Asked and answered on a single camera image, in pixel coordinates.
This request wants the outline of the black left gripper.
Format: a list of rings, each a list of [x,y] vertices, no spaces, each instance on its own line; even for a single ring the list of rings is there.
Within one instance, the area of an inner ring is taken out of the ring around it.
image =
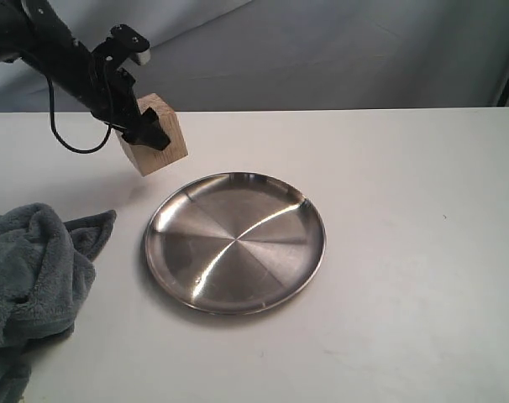
[[[171,140],[153,108],[139,111],[134,78],[121,67],[134,55],[134,50],[118,41],[104,41],[93,51],[81,43],[68,47],[47,43],[33,48],[23,61],[48,76],[95,118],[124,130],[128,144],[163,151]]]

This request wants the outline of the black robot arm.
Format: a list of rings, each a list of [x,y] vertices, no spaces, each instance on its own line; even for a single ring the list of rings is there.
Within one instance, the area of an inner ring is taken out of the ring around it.
[[[22,60],[45,77],[53,132],[54,87],[59,86],[128,144],[166,149],[171,140],[157,112],[139,109],[135,79],[123,68],[126,60],[144,65],[149,58],[150,42],[126,24],[113,26],[109,36],[89,50],[49,2],[0,1],[0,63]]]

